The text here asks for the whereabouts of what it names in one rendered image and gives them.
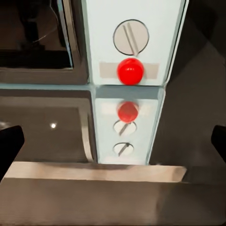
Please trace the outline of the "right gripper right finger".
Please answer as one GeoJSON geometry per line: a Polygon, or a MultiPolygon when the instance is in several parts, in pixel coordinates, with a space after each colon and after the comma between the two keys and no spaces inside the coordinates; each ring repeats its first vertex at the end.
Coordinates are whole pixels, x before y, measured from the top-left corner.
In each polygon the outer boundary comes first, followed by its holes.
{"type": "Polygon", "coordinates": [[[215,126],[211,135],[211,142],[226,163],[226,127],[215,126]]]}

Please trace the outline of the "microwave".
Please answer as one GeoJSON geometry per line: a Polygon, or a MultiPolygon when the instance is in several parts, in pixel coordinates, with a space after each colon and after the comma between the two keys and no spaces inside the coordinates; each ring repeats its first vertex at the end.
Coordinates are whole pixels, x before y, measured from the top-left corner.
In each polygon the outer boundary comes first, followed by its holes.
{"type": "Polygon", "coordinates": [[[189,0],[0,0],[0,84],[164,86],[189,0]]]}

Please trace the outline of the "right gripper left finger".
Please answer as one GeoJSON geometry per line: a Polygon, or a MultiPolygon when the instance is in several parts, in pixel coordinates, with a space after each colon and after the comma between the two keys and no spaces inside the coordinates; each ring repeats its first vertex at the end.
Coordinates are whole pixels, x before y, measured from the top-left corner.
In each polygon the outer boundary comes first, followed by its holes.
{"type": "Polygon", "coordinates": [[[24,144],[21,126],[0,130],[0,181],[24,144]]]}

